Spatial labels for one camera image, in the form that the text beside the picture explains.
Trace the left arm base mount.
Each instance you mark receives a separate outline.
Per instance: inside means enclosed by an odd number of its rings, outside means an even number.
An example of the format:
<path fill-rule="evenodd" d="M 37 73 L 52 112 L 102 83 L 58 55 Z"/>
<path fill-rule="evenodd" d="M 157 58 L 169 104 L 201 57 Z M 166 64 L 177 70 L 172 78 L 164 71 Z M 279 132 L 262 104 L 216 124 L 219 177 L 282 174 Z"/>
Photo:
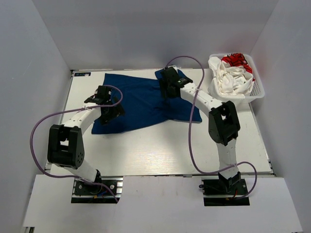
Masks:
<path fill-rule="evenodd" d="M 123 187 L 123 178 L 102 178 L 117 200 L 120 199 Z M 80 180 L 75 180 L 72 190 L 71 203 L 87 204 L 116 204 L 117 201 L 107 188 L 102 186 L 93 187 Z"/>

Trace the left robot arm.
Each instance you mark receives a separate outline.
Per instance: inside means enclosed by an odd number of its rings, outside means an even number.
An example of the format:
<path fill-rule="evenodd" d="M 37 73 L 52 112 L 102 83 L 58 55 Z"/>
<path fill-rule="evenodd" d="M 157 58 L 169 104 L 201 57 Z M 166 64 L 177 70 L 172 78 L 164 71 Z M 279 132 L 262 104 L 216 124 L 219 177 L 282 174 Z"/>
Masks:
<path fill-rule="evenodd" d="M 86 188 L 93 194 L 102 190 L 103 182 L 99 179 L 99 171 L 85 160 L 83 134 L 95 121 L 105 125 L 125 114 L 121 100 L 112 96 L 113 90 L 118 89 L 111 85 L 98 86 L 84 101 L 82 109 L 65 123 L 52 125 L 49 130 L 48 162 L 85 180 Z"/>

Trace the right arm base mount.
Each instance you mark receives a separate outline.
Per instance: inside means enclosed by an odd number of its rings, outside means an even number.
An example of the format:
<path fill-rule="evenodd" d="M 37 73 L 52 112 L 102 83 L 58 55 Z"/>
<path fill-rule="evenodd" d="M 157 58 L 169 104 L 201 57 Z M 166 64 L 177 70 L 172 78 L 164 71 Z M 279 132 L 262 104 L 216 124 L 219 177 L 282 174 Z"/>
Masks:
<path fill-rule="evenodd" d="M 216 179 L 202 180 L 199 189 L 203 191 L 205 207 L 249 206 L 249 197 L 245 179 L 241 179 L 230 191 L 226 191 Z"/>

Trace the blue t shirt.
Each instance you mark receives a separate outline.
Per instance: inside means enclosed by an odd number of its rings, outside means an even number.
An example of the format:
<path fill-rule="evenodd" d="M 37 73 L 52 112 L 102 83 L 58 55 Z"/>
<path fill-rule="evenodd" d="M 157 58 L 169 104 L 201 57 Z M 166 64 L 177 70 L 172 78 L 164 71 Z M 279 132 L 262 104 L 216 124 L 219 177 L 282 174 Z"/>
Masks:
<path fill-rule="evenodd" d="M 162 76 L 159 70 L 155 72 L 155 76 L 154 80 L 120 74 L 105 74 L 103 84 L 117 87 L 123 93 L 121 105 L 125 110 L 125 115 L 105 125 L 96 120 L 91 133 L 124 133 L 167 120 L 188 122 L 192 104 L 181 98 L 162 98 L 158 81 Z"/>

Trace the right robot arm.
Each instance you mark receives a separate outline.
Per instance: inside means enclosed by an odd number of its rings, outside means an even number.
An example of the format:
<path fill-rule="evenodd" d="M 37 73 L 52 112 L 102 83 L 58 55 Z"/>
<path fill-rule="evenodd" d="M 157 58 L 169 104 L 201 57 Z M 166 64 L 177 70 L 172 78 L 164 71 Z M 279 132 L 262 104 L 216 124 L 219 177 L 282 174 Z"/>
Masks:
<path fill-rule="evenodd" d="M 237 188 L 236 180 L 241 177 L 237 168 L 230 167 L 236 163 L 235 143 L 241 128 L 234 103 L 214 100 L 174 67 L 158 70 L 155 76 L 156 79 L 148 79 L 105 74 L 103 84 L 118 88 L 111 94 L 114 101 L 123 97 L 121 106 L 125 115 L 108 124 L 96 120 L 91 132 L 124 133 L 168 120 L 201 123 L 200 112 L 203 112 L 209 120 L 208 133 L 219 153 L 219 187 L 224 193 L 232 193 Z"/>

